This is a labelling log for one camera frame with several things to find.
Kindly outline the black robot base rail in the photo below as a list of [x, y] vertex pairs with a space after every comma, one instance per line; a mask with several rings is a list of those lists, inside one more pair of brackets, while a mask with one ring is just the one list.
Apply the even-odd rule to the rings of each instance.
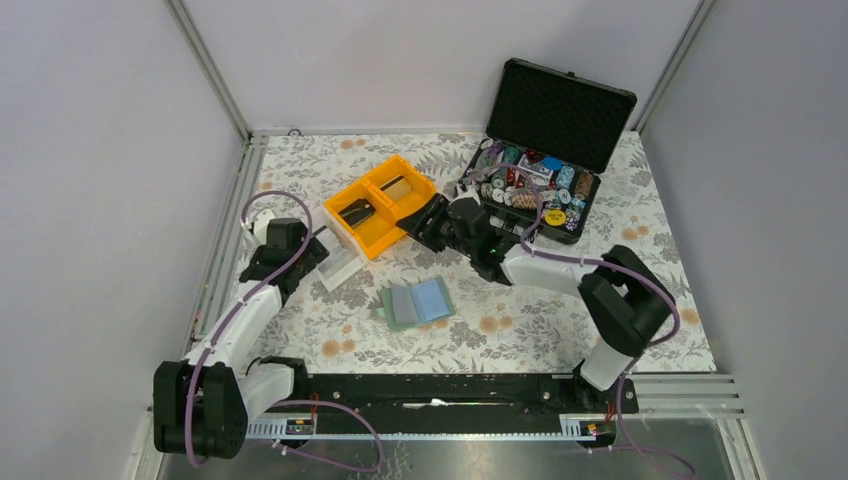
[[310, 374], [301, 359], [247, 367], [294, 371], [295, 405], [274, 407], [287, 437], [562, 436], [589, 439], [640, 407], [632, 381], [598, 391], [572, 374]]

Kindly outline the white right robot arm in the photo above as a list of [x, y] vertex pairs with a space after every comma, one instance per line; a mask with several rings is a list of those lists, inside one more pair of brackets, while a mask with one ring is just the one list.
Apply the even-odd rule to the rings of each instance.
[[397, 227], [433, 252], [455, 250], [484, 280], [540, 287], [581, 299], [601, 340], [577, 367], [575, 402], [597, 412], [613, 398], [619, 377], [656, 341], [673, 316], [675, 301], [629, 248], [616, 245], [599, 259], [568, 257], [537, 248], [521, 236], [491, 225], [479, 198], [434, 195]]

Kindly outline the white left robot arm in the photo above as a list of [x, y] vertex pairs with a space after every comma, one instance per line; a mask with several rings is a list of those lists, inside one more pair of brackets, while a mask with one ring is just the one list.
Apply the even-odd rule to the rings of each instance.
[[153, 377], [153, 441], [162, 453], [231, 459], [251, 421], [277, 402], [296, 411], [310, 385], [293, 367], [274, 361], [242, 375], [248, 353], [300, 282], [329, 252], [314, 237], [313, 220], [273, 219], [240, 273], [236, 297], [204, 339], [179, 361], [164, 361]]

